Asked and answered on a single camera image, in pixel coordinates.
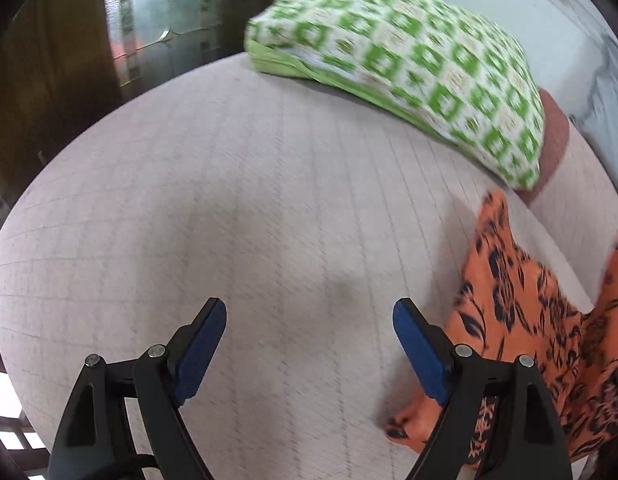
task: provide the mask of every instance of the window pane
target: window pane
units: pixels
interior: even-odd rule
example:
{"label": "window pane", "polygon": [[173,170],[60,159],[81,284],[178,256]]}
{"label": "window pane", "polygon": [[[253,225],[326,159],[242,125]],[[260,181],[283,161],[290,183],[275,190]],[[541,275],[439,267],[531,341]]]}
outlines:
{"label": "window pane", "polygon": [[17,418],[22,411],[22,405],[13,389],[7,374],[0,372],[0,415]]}
{"label": "window pane", "polygon": [[44,447],[37,433],[25,433],[25,437],[33,449],[41,449]]}
{"label": "window pane", "polygon": [[16,434],[10,431],[0,431],[0,440],[7,449],[24,449]]}

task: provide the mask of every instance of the blue rubber tip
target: blue rubber tip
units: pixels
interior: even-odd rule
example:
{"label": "blue rubber tip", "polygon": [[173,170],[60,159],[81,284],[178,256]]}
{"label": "blue rubber tip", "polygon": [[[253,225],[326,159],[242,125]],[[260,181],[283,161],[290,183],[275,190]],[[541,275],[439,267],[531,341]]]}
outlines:
{"label": "blue rubber tip", "polygon": [[401,301],[393,306],[393,329],[426,396],[444,406],[449,400],[445,368]]}
{"label": "blue rubber tip", "polygon": [[173,397],[178,406],[198,392],[226,326],[227,308],[216,301],[176,369]]}

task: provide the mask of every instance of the orange floral fabric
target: orange floral fabric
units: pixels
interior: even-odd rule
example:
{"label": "orange floral fabric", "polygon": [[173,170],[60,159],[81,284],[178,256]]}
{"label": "orange floral fabric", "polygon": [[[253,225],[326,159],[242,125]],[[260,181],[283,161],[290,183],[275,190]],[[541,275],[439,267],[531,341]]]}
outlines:
{"label": "orange floral fabric", "polygon": [[[445,332],[454,344],[467,344],[489,359],[534,356],[572,461],[618,434],[618,393],[611,378],[618,367],[618,237],[596,306],[582,314],[561,294],[556,276],[516,244],[504,193],[494,190],[483,201]],[[495,409],[495,399],[483,399],[468,465],[480,462]],[[389,421],[387,436],[422,452],[440,413],[436,401],[419,390]]]}

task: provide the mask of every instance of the white wall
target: white wall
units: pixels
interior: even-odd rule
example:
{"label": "white wall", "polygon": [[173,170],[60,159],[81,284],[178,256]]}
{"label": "white wall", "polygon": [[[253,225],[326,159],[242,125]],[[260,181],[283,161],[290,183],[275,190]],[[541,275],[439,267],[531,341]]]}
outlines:
{"label": "white wall", "polygon": [[494,20],[513,33],[528,54],[536,83],[567,114],[586,106],[593,73],[602,62],[597,34],[570,19],[551,0],[445,0]]}

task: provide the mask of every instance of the grid pattern sheet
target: grid pattern sheet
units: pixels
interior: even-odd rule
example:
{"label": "grid pattern sheet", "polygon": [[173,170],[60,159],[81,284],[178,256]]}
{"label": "grid pattern sheet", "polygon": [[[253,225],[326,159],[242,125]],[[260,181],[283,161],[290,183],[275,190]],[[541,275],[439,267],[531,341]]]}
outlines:
{"label": "grid pattern sheet", "polygon": [[[209,296],[228,328],[181,409],[213,475],[402,479],[382,424],[415,378],[391,326],[405,295],[441,324],[474,213],[497,184],[414,127],[236,56],[82,134],[0,232],[0,348],[51,446],[84,357],[132,359]],[[519,243],[590,300],[512,192]],[[146,452],[137,405],[130,420]]]}

